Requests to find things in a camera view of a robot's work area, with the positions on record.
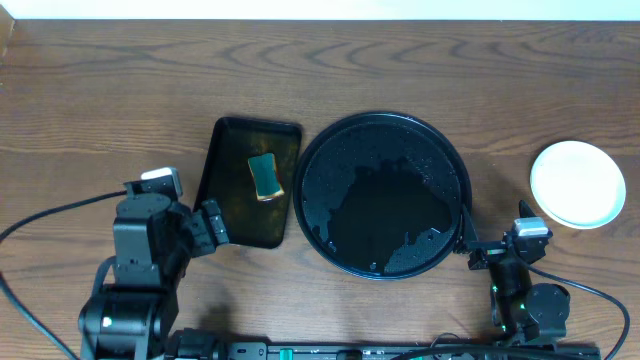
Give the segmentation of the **light blue plate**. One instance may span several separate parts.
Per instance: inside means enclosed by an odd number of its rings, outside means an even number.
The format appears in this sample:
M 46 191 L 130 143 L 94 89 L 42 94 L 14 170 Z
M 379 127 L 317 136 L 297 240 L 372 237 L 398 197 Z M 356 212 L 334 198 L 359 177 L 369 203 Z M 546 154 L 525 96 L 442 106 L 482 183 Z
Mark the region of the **light blue plate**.
M 616 162 L 600 148 L 561 141 L 540 152 L 530 171 L 530 188 L 543 212 L 574 229 L 612 222 L 624 208 L 626 183 Z

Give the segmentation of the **green and yellow sponge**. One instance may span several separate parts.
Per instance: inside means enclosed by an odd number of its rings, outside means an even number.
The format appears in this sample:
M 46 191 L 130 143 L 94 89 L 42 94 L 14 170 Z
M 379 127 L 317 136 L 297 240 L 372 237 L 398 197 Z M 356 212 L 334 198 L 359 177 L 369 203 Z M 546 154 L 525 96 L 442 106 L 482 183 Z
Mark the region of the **green and yellow sponge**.
M 273 153 L 265 153 L 249 158 L 248 166 L 254 181 L 258 201 L 270 201 L 284 194 Z

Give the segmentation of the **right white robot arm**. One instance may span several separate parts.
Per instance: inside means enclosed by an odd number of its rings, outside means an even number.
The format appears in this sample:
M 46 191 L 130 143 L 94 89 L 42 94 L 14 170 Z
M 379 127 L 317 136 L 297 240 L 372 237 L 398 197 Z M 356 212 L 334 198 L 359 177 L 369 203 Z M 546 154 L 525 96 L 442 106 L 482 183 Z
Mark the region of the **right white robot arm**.
M 501 345 L 552 345 L 567 334 L 570 294 L 561 285 L 532 282 L 529 266 L 546 255 L 553 233 L 526 202 L 519 203 L 519 213 L 501 240 L 481 241 L 463 208 L 454 251 L 469 256 L 470 270 L 489 272 L 492 322 L 504 331 Z

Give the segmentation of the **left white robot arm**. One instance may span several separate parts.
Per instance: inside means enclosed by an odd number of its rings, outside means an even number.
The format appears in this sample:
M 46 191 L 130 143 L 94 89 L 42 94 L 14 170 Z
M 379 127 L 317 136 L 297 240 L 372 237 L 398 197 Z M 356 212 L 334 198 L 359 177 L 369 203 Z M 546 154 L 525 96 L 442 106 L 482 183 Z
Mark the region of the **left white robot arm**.
M 177 288 L 191 259 L 229 237 L 213 199 L 196 212 L 164 194 L 130 195 L 116 208 L 115 255 L 100 265 L 78 327 L 83 359 L 153 359 L 166 353 Z

